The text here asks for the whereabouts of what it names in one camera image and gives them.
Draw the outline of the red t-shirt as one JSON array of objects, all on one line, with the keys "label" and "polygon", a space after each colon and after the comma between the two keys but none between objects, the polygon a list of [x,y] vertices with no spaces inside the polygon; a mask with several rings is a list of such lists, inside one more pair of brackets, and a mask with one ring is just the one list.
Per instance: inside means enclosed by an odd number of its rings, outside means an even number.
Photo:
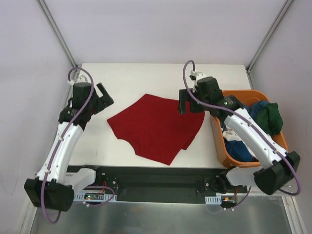
[{"label": "red t-shirt", "polygon": [[180,150],[187,150],[199,132],[205,114],[180,114],[178,100],[144,94],[107,120],[117,139],[127,141],[135,154],[170,165]]}]

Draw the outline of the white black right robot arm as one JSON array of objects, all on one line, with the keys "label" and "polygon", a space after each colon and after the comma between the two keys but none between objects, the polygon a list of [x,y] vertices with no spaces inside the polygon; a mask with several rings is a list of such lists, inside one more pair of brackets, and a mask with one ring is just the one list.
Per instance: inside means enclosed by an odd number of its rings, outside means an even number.
[{"label": "white black right robot arm", "polygon": [[266,134],[252,119],[244,105],[234,95],[224,96],[214,77],[192,70],[193,88],[179,90],[181,114],[186,103],[193,113],[209,112],[210,116],[234,130],[255,154],[257,167],[232,166],[221,176],[219,186],[231,192],[236,186],[256,186],[263,193],[272,195],[281,191],[287,195],[299,195],[302,186],[296,170],[300,162],[297,152],[288,152]]}]

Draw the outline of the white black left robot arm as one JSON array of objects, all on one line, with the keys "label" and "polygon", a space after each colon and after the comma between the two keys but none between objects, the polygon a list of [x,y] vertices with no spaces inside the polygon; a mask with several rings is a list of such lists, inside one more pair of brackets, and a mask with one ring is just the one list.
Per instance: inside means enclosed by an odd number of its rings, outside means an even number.
[{"label": "white black left robot arm", "polygon": [[78,192],[87,186],[93,190],[102,186],[103,178],[94,169],[82,167],[72,175],[66,174],[74,148],[91,117],[114,103],[102,83],[97,84],[97,90],[88,82],[73,85],[73,96],[60,112],[57,135],[47,159],[35,178],[28,178],[24,184],[35,207],[66,212]]}]

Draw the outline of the white t-shirt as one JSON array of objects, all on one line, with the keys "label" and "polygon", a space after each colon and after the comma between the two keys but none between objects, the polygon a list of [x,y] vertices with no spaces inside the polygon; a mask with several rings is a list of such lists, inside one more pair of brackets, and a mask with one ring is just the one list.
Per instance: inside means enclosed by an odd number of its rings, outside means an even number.
[{"label": "white t-shirt", "polygon": [[241,141],[241,138],[238,136],[238,134],[228,127],[225,123],[220,123],[221,129],[222,129],[222,135],[223,138],[227,141]]}]

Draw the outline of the orange plastic laundry basket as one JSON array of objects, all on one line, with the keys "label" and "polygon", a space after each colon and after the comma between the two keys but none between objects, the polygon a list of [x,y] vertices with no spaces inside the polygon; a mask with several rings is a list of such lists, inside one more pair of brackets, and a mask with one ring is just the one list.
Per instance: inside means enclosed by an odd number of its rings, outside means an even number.
[{"label": "orange plastic laundry basket", "polygon": [[[262,92],[257,90],[225,90],[222,92],[222,97],[218,97],[213,105],[226,107],[230,110],[238,112],[228,120],[225,120],[226,115],[222,115],[221,119],[211,116],[211,125],[214,135],[214,142],[219,162],[226,168],[237,166],[241,168],[271,167],[274,161],[279,162],[288,152],[288,146],[285,142],[283,134],[270,138],[242,109],[243,105],[251,107],[257,101],[269,100]],[[220,122],[223,121],[228,127],[237,131],[237,134],[246,144],[255,151],[258,161],[240,162],[233,159],[227,153]]]}]

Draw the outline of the blue t-shirt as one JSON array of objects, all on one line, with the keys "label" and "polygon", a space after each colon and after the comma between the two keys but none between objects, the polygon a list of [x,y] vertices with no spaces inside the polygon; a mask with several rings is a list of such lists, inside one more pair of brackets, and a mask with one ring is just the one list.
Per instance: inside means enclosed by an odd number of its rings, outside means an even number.
[{"label": "blue t-shirt", "polygon": [[[254,103],[251,107],[244,105],[252,119],[255,120],[258,112],[266,104],[269,104],[267,100],[262,100]],[[227,141],[224,139],[225,147],[229,156],[240,162],[254,162],[257,158],[253,151],[245,144],[243,140],[241,141]]]}]

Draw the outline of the green t-shirt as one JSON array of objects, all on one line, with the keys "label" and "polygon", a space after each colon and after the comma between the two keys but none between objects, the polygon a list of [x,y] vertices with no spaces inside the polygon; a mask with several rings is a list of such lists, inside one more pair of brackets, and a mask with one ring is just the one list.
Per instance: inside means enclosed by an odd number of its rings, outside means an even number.
[{"label": "green t-shirt", "polygon": [[262,107],[255,121],[266,134],[271,136],[280,134],[283,127],[283,119],[277,103],[269,103]]}]

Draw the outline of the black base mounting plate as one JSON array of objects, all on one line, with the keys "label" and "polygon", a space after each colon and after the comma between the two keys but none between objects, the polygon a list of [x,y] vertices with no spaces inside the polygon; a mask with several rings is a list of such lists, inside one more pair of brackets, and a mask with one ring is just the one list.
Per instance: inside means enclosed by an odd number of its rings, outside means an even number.
[{"label": "black base mounting plate", "polygon": [[123,202],[203,204],[217,194],[245,193],[221,181],[223,169],[95,166],[95,185],[107,185]]}]

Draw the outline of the left aluminium frame post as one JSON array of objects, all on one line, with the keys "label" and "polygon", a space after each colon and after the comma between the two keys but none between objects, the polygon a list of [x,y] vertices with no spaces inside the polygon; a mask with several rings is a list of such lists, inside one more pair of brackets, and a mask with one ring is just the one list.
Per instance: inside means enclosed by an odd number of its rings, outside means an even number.
[{"label": "left aluminium frame post", "polygon": [[74,56],[72,55],[62,33],[61,30],[58,27],[58,24],[56,20],[54,19],[51,10],[48,7],[48,4],[45,0],[36,0],[40,10],[42,11],[45,19],[47,20],[53,34],[55,35],[63,53],[65,54],[67,60],[69,61],[70,65],[72,67],[78,67],[77,62],[74,59]]}]

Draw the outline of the aluminium frame post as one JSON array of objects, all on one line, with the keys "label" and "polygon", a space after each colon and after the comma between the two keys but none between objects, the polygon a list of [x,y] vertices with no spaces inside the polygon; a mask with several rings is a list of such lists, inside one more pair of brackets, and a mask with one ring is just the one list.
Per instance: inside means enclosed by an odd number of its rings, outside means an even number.
[{"label": "aluminium frame post", "polygon": [[264,38],[262,39],[260,45],[258,46],[258,48],[257,48],[255,54],[253,55],[251,61],[247,65],[247,67],[246,67],[247,74],[249,74],[251,72],[251,70],[253,69],[253,67],[255,66],[256,62],[260,58],[260,56],[263,53],[266,46],[269,44],[274,33],[278,29],[279,25],[281,24],[282,20],[284,19],[284,17],[288,13],[288,11],[290,10],[290,8],[292,7],[294,2],[295,2],[295,0],[284,1],[281,9],[278,11],[276,17],[274,18],[273,22],[271,23],[269,29],[267,30]]},{"label": "aluminium frame post", "polygon": [[77,62],[74,59],[74,56],[72,55],[62,33],[61,30],[58,27],[58,24],[56,20],[54,19],[51,10],[48,7],[48,4],[45,0],[36,0],[40,10],[42,11],[45,19],[47,20],[53,34],[55,35],[63,53],[65,54],[67,60],[69,61],[70,65],[72,67],[78,67]]}]

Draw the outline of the aluminium front rail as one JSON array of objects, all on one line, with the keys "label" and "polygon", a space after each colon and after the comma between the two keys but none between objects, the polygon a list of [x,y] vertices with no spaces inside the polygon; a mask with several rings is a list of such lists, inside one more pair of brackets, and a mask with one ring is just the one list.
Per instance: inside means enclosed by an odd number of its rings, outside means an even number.
[{"label": "aluminium front rail", "polygon": [[277,189],[276,192],[279,192],[281,194],[286,194],[285,192],[292,193],[292,194],[297,192],[297,183],[295,179],[293,178],[287,183],[285,183],[283,186]]}]

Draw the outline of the right aluminium frame post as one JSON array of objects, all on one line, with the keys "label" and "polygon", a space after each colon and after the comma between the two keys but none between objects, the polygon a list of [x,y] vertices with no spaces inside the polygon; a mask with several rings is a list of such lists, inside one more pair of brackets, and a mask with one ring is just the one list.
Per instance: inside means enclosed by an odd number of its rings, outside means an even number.
[{"label": "right aluminium frame post", "polygon": [[253,55],[251,61],[247,65],[247,67],[246,67],[247,74],[249,74],[251,72],[251,70],[253,69],[253,67],[255,66],[256,62],[260,58],[260,56],[263,53],[266,46],[269,44],[274,33],[278,29],[279,25],[281,24],[282,20],[284,19],[284,17],[288,13],[288,11],[290,10],[290,8],[292,7],[294,2],[295,2],[295,0],[284,1],[281,9],[278,11],[276,17],[274,18],[273,22],[271,23],[269,29],[267,30],[264,38],[262,39],[260,45],[258,46],[258,48],[257,48],[255,54]]}]

